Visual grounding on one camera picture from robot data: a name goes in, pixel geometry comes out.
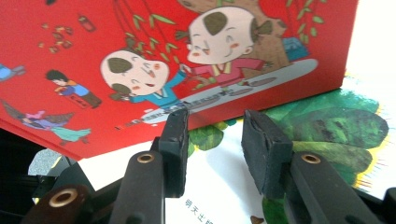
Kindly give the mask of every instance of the cartoon figure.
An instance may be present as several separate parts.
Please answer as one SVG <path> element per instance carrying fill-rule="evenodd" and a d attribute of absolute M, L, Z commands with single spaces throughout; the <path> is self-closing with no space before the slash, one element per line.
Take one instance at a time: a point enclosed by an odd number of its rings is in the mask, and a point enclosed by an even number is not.
<path fill-rule="evenodd" d="M 68 142 L 77 142 L 78 140 L 81 140 L 84 144 L 89 143 L 87 135 L 91 133 L 91 129 L 74 131 L 64 128 L 64 125 L 73 117 L 73 113 L 44 116 L 45 111 L 38 111 L 36 114 L 22 114 L 5 101 L 2 103 L 8 114 L 12 118 L 19 120 L 23 125 L 55 133 L 62 139 L 61 146 Z"/>
<path fill-rule="evenodd" d="M 271 32 L 272 24 L 257 26 L 254 16 L 240 7 L 218 7 L 196 18 L 190 25 L 189 55 L 195 75 L 209 73 L 216 79 L 222 94 L 231 94 L 229 86 L 249 86 L 242 68 L 262 70 L 271 66 L 262 60 L 239 58 L 253 51 L 257 34 Z"/>
<path fill-rule="evenodd" d="M 86 101 L 92 108 L 96 108 L 102 103 L 102 100 L 96 97 L 87 88 L 77 84 L 75 81 L 70 80 L 65 74 L 57 70 L 50 70 L 47 73 L 47 79 L 51 80 L 56 85 L 60 86 L 55 89 L 59 95 L 69 96 L 73 93 L 81 97 Z"/>
<path fill-rule="evenodd" d="M 113 100 L 150 101 L 164 113 L 171 112 L 173 106 L 184 107 L 172 88 L 186 77 L 186 70 L 190 71 L 190 68 L 181 64 L 177 74 L 166 82 L 169 77 L 166 63 L 146 60 L 128 50 L 110 53 L 101 64 L 105 82 L 117 92 L 110 96 Z"/>
<path fill-rule="evenodd" d="M 0 64 L 0 81 L 5 81 L 15 75 L 23 75 L 25 72 L 23 65 L 10 69 Z"/>

